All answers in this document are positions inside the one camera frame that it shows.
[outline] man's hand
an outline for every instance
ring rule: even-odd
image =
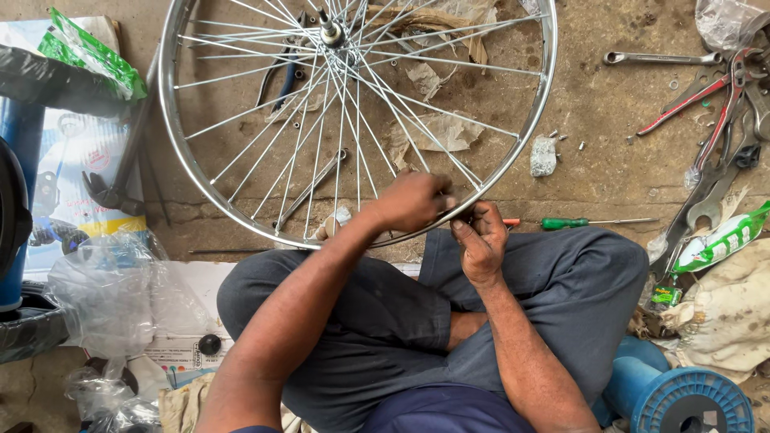
[[[457,200],[448,195],[451,186],[449,176],[404,169],[366,210],[378,220],[382,231],[419,230],[457,204]]]
[[[501,265],[508,229],[494,203],[478,201],[470,225],[452,220],[452,234],[460,243],[460,264],[470,283],[478,289],[503,281]]]

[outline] brown paper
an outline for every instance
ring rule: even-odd
[[[418,8],[419,6],[409,6],[406,8],[407,12],[411,11],[413,9]],[[404,8],[402,7],[390,7],[386,8],[385,12],[380,14],[376,19],[372,19],[375,14],[377,14],[379,11],[383,9],[382,6],[377,5],[369,5],[367,8],[367,20],[370,21],[371,25],[387,25],[390,24],[390,22],[393,21],[394,18],[396,18],[396,15],[398,15],[401,10]],[[399,18],[398,22],[393,24],[390,27],[391,32],[398,32],[400,30],[404,30],[407,27],[416,28],[419,30],[435,30],[435,31],[442,31],[442,30],[451,30],[451,29],[459,29],[461,27],[468,27],[471,25],[474,25],[475,23],[472,22],[470,19],[465,18],[458,18],[454,15],[447,14],[444,11],[439,11],[436,9],[431,8],[421,8],[420,10],[416,12],[412,12],[410,15],[408,15],[405,18]],[[462,36],[472,35],[476,31],[475,30],[460,30],[458,32],[452,32],[451,35],[455,38],[460,38]],[[489,58],[487,57],[487,50],[484,49],[484,44],[481,41],[481,36],[474,36],[472,38],[463,39],[460,41],[468,47],[468,55],[473,59],[474,62],[480,64],[480,65],[486,65]]]

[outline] screwdriver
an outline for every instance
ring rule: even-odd
[[[588,218],[543,218],[541,224],[545,230],[559,230],[569,227],[583,227],[589,224],[629,224],[629,223],[650,223],[658,221],[659,218],[638,218],[636,220],[611,220],[611,221],[589,221]]]

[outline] chrome rim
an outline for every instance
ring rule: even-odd
[[[423,8],[438,5],[436,2],[439,0],[420,3],[409,0],[403,8],[396,7],[397,0],[390,0],[384,7],[368,11],[366,4],[360,2],[324,0],[323,12],[317,12],[311,0],[306,0],[307,5],[262,0],[256,6],[240,0],[221,1],[241,6],[244,12],[242,21],[208,20],[204,13],[196,11],[195,0],[175,0],[171,4],[159,57],[159,100],[166,127],[190,178],[212,203],[250,230],[291,246],[320,248],[323,243],[310,237],[318,222],[323,221],[331,210],[347,205],[354,212],[367,200],[378,197],[378,193],[389,183],[387,179],[392,179],[397,173],[393,161],[397,152],[391,153],[396,134],[402,139],[400,146],[407,148],[409,163],[422,171],[449,171],[464,198],[458,206],[442,214],[428,227],[412,233],[391,233],[390,237],[379,240],[373,247],[410,239],[447,222],[482,197],[513,164],[530,139],[551,88],[557,51],[553,0],[538,0],[541,12],[536,15],[522,13],[521,17],[499,22],[472,23],[435,32],[433,37],[452,34],[454,38],[425,48],[415,49],[411,45],[410,53],[405,52],[400,43],[414,42],[420,36],[384,36],[390,29],[396,28],[395,24],[405,22],[410,15]],[[308,17],[314,17],[312,21],[316,23],[303,28],[295,18],[301,9]],[[330,27],[329,22],[336,26],[326,33],[320,25],[320,21],[326,21],[322,19],[324,12],[328,12],[330,17],[325,26]],[[372,24],[378,17],[387,14],[395,14],[395,18],[384,25]],[[269,25],[250,24],[251,17],[267,20]],[[509,56],[502,54],[490,55],[486,65],[453,57],[455,51],[461,55],[467,52],[466,46],[458,42],[478,40],[474,37],[479,35],[510,32],[525,22],[535,22],[541,27],[542,40],[537,42],[538,46],[542,43],[539,70],[510,67],[507,64],[511,62],[506,61]],[[330,33],[341,35],[342,42],[336,40],[329,43]],[[284,70],[288,69],[287,65],[292,64],[303,69],[309,78],[291,89],[284,98],[284,104],[276,111],[279,113],[277,119],[259,124],[253,132],[243,132],[247,137],[236,155],[226,156],[223,161],[202,158],[200,154],[210,152],[212,143],[216,141],[212,139],[216,137],[215,131],[229,131],[243,119],[267,117],[270,107],[275,106],[280,98],[276,95],[265,96],[262,100],[266,102],[260,102],[253,108],[238,109],[224,120],[216,120],[216,114],[212,113],[208,116],[211,118],[209,124],[202,127],[196,121],[182,121],[186,114],[180,113],[179,109],[185,108],[186,104],[180,103],[180,95],[210,86],[231,86],[236,79],[258,80],[272,68],[270,61],[274,59],[284,62],[279,64],[281,69],[274,72],[274,82],[279,81]],[[253,64],[244,66],[245,61]],[[191,82],[182,77],[191,73],[197,77],[196,66],[202,65],[201,62],[203,68],[216,62],[218,71],[221,65],[233,62],[234,69],[226,75],[220,73]],[[486,119],[489,114],[482,110],[465,113],[457,109],[457,103],[444,103],[446,108],[441,108],[442,103],[420,100],[423,95],[416,90],[411,92],[413,89],[407,91],[403,90],[404,86],[399,87],[402,82],[411,86],[408,73],[387,70],[402,63],[408,64],[404,69],[418,63],[431,67],[453,66],[450,75],[459,70],[463,77],[471,73],[480,74],[482,70],[495,74],[495,80],[498,76],[513,76],[531,89],[529,112],[520,123],[521,127],[516,128],[506,124],[505,120],[481,122],[479,119]],[[252,97],[254,100],[259,86],[251,84],[250,87],[245,86],[243,94],[246,95],[248,90],[249,95],[245,98]],[[449,81],[448,95],[452,95],[451,86]],[[506,103],[505,96],[499,93],[493,96],[500,99],[500,104]],[[310,106],[311,101],[316,109]],[[377,116],[379,109],[389,112],[390,118]],[[469,166],[474,166],[474,161],[469,161],[469,158],[480,158],[481,152],[447,151],[444,146],[448,140],[446,136],[438,139],[436,127],[427,126],[429,121],[439,117],[468,130],[482,128],[477,137],[486,133],[484,155],[486,159],[490,156],[495,158],[495,161],[480,163],[472,170]],[[503,146],[487,145],[487,142]],[[436,149],[425,150],[426,146]],[[496,152],[500,152],[499,158],[494,155]],[[317,182],[323,169],[329,165],[332,166],[331,173]],[[347,178],[352,182],[353,177],[356,180],[355,191],[351,193],[345,190],[344,185]],[[307,192],[305,200],[292,206],[298,196],[303,196],[303,191]],[[286,213],[292,207],[296,207],[296,212],[287,219]]]

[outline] concrete floor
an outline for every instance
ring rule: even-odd
[[[505,18],[521,14],[514,2],[506,0],[500,3],[501,14],[509,14]],[[42,18],[46,16],[45,8],[49,5],[67,16],[108,15],[120,22],[124,57],[143,75],[154,53],[168,6],[167,2],[150,0],[33,0],[6,5],[0,10],[0,21]],[[708,133],[705,125],[715,117],[716,108],[721,106],[721,97],[713,98],[708,108],[696,104],[659,130],[634,139],[634,144],[628,145],[626,137],[634,135],[640,126],[657,117],[660,107],[678,94],[668,88],[668,83],[678,79],[680,89],[683,89],[698,67],[622,65],[608,68],[601,63],[601,57],[610,50],[671,54],[702,52],[692,18],[693,9],[694,2],[689,0],[557,2],[557,71],[536,135],[548,134],[553,129],[568,134],[569,138],[557,145],[564,162],[558,165],[553,175],[533,179],[529,174],[529,150],[526,149],[514,168],[487,194],[488,199],[498,202],[506,217],[522,219],[523,223],[517,231],[538,230],[537,221],[545,216],[588,217],[592,220],[661,218],[659,223],[608,226],[645,245],[670,223],[688,195],[682,186],[685,169],[698,151],[696,142]],[[494,40],[494,43],[486,45],[490,53],[502,54],[523,52],[527,43],[531,41],[522,32],[511,39]],[[494,79],[489,77],[479,79],[479,89],[467,87],[463,95],[469,97],[472,103],[463,106],[463,109],[498,114],[504,120],[525,116],[526,113],[515,112],[506,104],[499,106],[496,99],[490,99],[487,105],[474,102],[477,92],[491,86],[485,84]],[[447,85],[449,91],[454,90],[451,84]],[[504,90],[514,94],[512,87]],[[193,109],[208,102],[205,96],[200,95],[191,97],[191,104],[193,101],[198,104],[190,107]],[[205,107],[205,113],[215,112],[216,119],[223,118],[224,114],[219,114],[211,106]],[[215,117],[209,118],[206,123],[211,123],[211,119]],[[210,143],[216,145],[210,151],[237,153],[240,144],[227,139],[231,137],[230,133],[222,133],[220,139]],[[158,234],[171,259],[235,261],[242,256],[194,257],[186,251],[195,248],[273,246],[271,241],[241,227],[202,198],[169,144],[158,109],[153,113],[146,137],[172,219],[171,226],[166,226],[151,179],[144,170],[142,181],[148,223]],[[578,151],[581,141],[586,142],[583,152]],[[468,152],[468,157],[474,156],[473,151]],[[739,210],[756,208],[770,198],[770,185],[761,181],[763,177],[767,178],[768,172],[770,168],[765,157],[759,167],[738,176],[735,187],[749,185],[751,188]],[[259,196],[258,189],[249,195]],[[419,261],[422,248],[423,241],[417,238],[372,251],[371,254],[394,262]],[[62,396],[62,382],[66,374],[84,360],[81,351],[60,348],[33,360],[3,365],[0,368],[0,383],[12,385],[4,386],[0,391],[0,431],[21,420],[35,421],[39,431],[74,431],[78,415],[74,402]],[[747,382],[744,389],[756,394],[760,391],[755,390],[753,381],[750,384]],[[763,418],[770,421],[767,410],[759,408],[757,412],[763,411]]]

